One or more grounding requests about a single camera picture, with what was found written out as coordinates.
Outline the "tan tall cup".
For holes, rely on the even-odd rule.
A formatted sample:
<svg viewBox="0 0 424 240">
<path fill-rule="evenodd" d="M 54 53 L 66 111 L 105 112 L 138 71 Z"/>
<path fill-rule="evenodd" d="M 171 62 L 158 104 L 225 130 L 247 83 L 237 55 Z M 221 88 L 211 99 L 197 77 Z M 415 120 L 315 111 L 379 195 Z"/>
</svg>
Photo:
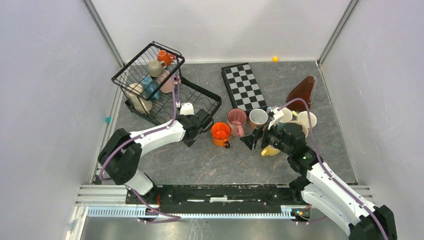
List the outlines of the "tan tall cup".
<svg viewBox="0 0 424 240">
<path fill-rule="evenodd" d="M 301 126 L 301 131 L 304 133 L 305 138 L 308 137 L 309 130 L 308 130 L 307 126 L 304 123 L 302 123 L 301 121 L 297 121 L 297 120 L 292 120 L 289 123 L 300 125 Z"/>
</svg>

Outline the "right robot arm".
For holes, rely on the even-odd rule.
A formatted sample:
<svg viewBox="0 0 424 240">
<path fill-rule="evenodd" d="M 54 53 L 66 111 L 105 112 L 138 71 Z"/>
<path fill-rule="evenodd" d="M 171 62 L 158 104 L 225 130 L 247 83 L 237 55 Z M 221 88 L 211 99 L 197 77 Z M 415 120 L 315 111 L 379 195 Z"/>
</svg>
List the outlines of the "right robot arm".
<svg viewBox="0 0 424 240">
<path fill-rule="evenodd" d="M 287 154 L 290 167 L 300 174 L 289 186 L 295 204 L 312 205 L 336 223 L 350 240 L 396 240 L 394 213 L 386 205 L 376 206 L 341 180 L 306 143 L 302 126 L 293 122 L 256 127 L 241 141 L 251 150 L 273 147 Z"/>
</svg>

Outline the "pink floral mug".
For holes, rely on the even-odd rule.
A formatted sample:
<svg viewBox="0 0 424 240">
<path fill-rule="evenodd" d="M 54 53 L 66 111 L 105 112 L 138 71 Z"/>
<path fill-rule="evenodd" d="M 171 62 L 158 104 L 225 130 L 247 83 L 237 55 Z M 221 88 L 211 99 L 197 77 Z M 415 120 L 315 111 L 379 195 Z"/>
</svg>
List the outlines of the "pink floral mug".
<svg viewBox="0 0 424 240">
<path fill-rule="evenodd" d="M 230 134 L 234 137 L 245 135 L 244 127 L 247 123 L 246 113 L 239 108 L 231 109 L 227 114 L 227 124 L 230 127 Z"/>
</svg>

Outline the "light blue mug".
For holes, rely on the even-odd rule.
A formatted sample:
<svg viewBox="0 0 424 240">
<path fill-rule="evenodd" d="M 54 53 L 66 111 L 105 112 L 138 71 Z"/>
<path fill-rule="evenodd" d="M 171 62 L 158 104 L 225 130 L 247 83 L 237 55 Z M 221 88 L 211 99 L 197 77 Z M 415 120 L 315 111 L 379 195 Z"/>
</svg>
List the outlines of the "light blue mug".
<svg viewBox="0 0 424 240">
<path fill-rule="evenodd" d="M 283 107 L 284 117 L 280 120 L 279 123 L 288 123 L 293 119 L 293 113 L 286 107 Z"/>
</svg>

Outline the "orange cup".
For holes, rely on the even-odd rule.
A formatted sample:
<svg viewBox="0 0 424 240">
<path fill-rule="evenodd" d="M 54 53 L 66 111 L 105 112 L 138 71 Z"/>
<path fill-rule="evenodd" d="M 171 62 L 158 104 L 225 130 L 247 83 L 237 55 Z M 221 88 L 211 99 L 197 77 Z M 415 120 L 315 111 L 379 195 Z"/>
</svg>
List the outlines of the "orange cup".
<svg viewBox="0 0 424 240">
<path fill-rule="evenodd" d="M 211 139 L 212 142 L 218 147 L 224 147 L 229 149 L 231 129 L 230 126 L 225 122 L 214 123 L 211 127 Z"/>
</svg>

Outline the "yellow cup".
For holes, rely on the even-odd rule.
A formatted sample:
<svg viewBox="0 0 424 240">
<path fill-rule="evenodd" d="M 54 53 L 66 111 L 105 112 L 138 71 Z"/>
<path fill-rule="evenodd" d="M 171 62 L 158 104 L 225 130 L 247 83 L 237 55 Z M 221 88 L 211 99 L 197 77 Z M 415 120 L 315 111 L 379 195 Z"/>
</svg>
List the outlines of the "yellow cup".
<svg viewBox="0 0 424 240">
<path fill-rule="evenodd" d="M 261 156 L 265 157 L 265 156 L 275 156 L 277 154 L 279 154 L 281 151 L 271 145 L 266 146 L 262 152 L 261 152 Z"/>
</svg>

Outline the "yellow mug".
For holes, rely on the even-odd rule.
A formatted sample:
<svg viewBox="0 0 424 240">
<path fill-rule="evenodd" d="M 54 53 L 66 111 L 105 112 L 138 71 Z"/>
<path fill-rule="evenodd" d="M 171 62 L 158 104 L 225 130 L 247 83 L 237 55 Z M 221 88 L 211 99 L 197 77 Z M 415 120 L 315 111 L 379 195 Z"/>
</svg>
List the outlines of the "yellow mug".
<svg viewBox="0 0 424 240">
<path fill-rule="evenodd" d="M 313 129 L 318 122 L 316 115 L 308 111 L 299 112 L 295 119 L 304 124 L 308 130 Z"/>
</svg>

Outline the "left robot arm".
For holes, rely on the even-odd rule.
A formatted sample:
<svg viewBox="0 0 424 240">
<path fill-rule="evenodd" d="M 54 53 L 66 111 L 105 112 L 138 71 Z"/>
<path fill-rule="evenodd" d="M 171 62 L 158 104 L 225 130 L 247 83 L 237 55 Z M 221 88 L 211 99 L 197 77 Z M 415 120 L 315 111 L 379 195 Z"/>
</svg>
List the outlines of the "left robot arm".
<svg viewBox="0 0 424 240">
<path fill-rule="evenodd" d="M 166 123 L 146 130 L 128 132 L 119 128 L 99 153 L 98 177 L 101 181 L 126 185 L 145 204 L 151 204 L 157 198 L 157 190 L 147 174 L 138 169 L 141 157 L 171 143 L 183 142 L 191 147 L 213 122 L 213 117 L 201 109 L 195 114 L 175 115 Z"/>
</svg>

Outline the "salmon pink mug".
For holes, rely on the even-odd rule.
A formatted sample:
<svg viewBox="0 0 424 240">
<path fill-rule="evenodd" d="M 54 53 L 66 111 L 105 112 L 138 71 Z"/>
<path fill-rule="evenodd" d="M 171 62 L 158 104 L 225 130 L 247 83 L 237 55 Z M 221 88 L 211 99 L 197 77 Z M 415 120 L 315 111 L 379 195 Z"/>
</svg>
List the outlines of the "salmon pink mug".
<svg viewBox="0 0 424 240">
<path fill-rule="evenodd" d="M 265 110 L 256 108 L 249 113 L 249 126 L 252 130 L 264 126 L 268 122 L 268 114 Z"/>
</svg>

